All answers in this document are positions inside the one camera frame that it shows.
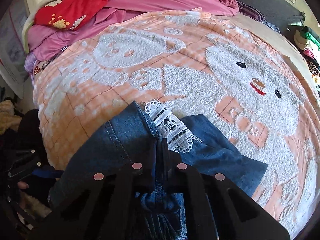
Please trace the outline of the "left hand with painted nails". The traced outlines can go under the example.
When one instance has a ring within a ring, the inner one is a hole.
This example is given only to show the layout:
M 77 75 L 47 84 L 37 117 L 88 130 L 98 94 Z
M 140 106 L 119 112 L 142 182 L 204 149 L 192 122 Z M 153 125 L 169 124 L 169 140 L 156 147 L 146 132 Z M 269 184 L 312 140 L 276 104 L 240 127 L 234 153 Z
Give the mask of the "left hand with painted nails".
M 23 181 L 19 181 L 17 183 L 17 186 L 20 190 L 25 190 L 25 189 L 28 189 L 29 188 L 29 185 Z

